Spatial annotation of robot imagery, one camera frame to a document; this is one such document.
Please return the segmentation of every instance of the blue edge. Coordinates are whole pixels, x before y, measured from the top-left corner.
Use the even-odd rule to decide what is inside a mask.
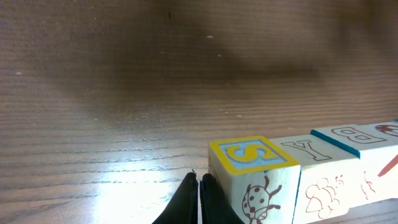
[[[326,134],[320,133],[317,130],[311,130],[311,134],[313,136],[315,136],[315,137],[318,137],[318,138],[324,140],[324,141],[327,141],[328,143],[330,143],[330,144],[332,144],[334,146],[339,147],[340,149],[342,149],[344,151],[347,151],[347,152],[351,153],[352,155],[354,155],[354,156],[356,156],[358,158],[361,158],[361,153],[359,153],[358,150],[354,149],[351,146],[347,146],[346,144],[344,144],[342,142],[339,142],[336,139],[333,139],[333,138],[327,136]]]

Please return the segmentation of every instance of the white block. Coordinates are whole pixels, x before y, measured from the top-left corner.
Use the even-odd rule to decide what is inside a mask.
[[[310,134],[271,139],[301,165],[293,224],[344,215],[358,181],[359,159]]]
[[[358,188],[351,197],[353,206],[396,197],[398,138],[377,130],[382,124],[358,126],[347,124],[312,130],[311,134],[360,158]]]
[[[300,165],[262,136],[211,142],[209,172],[244,223],[292,223]]]

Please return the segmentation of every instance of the wooden table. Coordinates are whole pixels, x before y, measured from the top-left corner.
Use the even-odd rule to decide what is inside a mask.
[[[298,56],[242,2],[1,1],[0,223],[150,223],[212,139],[398,118],[392,56],[357,35]],[[397,218],[392,199],[322,223]]]

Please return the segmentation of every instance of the wooden block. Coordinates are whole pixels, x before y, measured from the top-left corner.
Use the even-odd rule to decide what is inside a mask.
[[[359,159],[310,134],[271,139],[301,165],[300,185],[293,224],[310,223],[344,215],[347,193],[355,181]]]
[[[292,223],[299,163],[262,136],[211,142],[209,172],[245,223]]]
[[[352,207],[396,197],[396,168],[398,138],[380,125],[358,126],[347,124],[318,128],[311,134],[328,141],[360,158],[358,189],[352,192]]]

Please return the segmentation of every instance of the toy block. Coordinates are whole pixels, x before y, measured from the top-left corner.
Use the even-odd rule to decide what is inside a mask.
[[[344,215],[354,189],[359,159],[310,134],[271,139],[301,165],[293,224]]]
[[[350,194],[352,207],[396,197],[398,138],[385,125],[347,124],[318,128],[311,134],[359,157],[357,190]]]
[[[244,223],[292,223],[299,163],[262,136],[211,142],[209,173]]]

